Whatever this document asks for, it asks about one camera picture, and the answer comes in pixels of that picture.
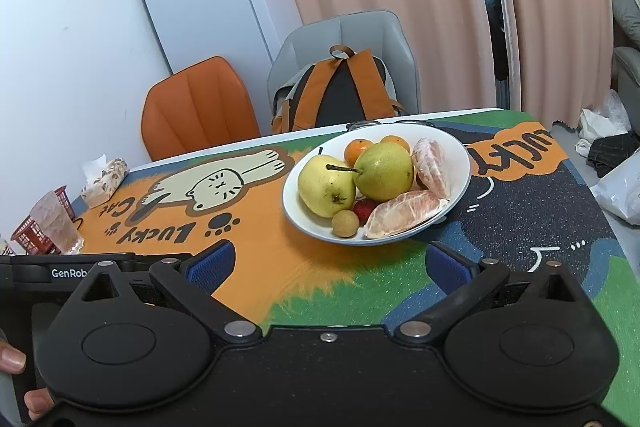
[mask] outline human hand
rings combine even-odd
[[[10,375],[20,375],[27,364],[26,355],[0,339],[0,371]],[[36,389],[24,395],[24,404],[29,409],[29,417],[38,419],[53,407],[53,399],[47,389]]]

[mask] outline green pear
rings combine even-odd
[[[327,165],[345,168],[329,170]],[[298,175],[298,194],[309,210],[321,217],[334,217],[340,210],[351,210],[356,187],[350,169],[326,154],[311,158]]]
[[[371,145],[353,166],[356,187],[374,201],[388,201],[411,190],[414,163],[404,147],[394,142]]]

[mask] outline fruit bowl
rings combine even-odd
[[[400,136],[406,140],[409,146],[414,148],[416,142],[420,138],[430,138],[437,140],[444,152],[444,163],[447,172],[447,180],[450,185],[449,204],[431,217],[427,221],[420,223],[412,229],[406,230],[395,235],[389,235],[380,239],[367,239],[364,237],[363,227],[359,227],[358,232],[353,237],[342,238],[337,237],[332,232],[331,219],[319,217],[313,214],[306,204],[298,195],[298,176],[306,163],[322,148],[322,154],[328,154],[342,160],[344,158],[344,149],[355,139],[367,139],[372,142],[379,142],[383,137],[388,135]],[[383,123],[380,125],[372,125],[361,127],[359,129],[347,132],[331,140],[323,143],[320,147],[316,147],[304,156],[291,170],[282,189],[282,206],[284,213],[292,224],[302,232],[328,241],[329,243],[338,243],[340,245],[351,245],[354,247],[373,247],[374,245],[384,245],[395,241],[402,241],[411,237],[415,233],[421,232],[433,223],[440,221],[449,212],[466,191],[471,180],[471,163],[465,147],[455,137],[450,134],[425,125],[415,123]],[[414,182],[412,190],[419,190]]]

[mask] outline tangerine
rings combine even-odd
[[[389,136],[385,136],[380,141],[397,143],[398,145],[401,145],[402,147],[404,147],[409,154],[411,154],[411,147],[409,147],[409,144],[406,142],[404,138],[390,134]]]
[[[365,140],[363,138],[352,140],[348,146],[344,148],[344,161],[348,166],[353,167],[359,156],[364,153],[370,145],[373,145],[371,140]]]

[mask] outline white refrigerator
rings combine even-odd
[[[145,0],[174,73],[219,55],[242,78],[262,135],[271,132],[267,76],[302,25],[295,0]]]

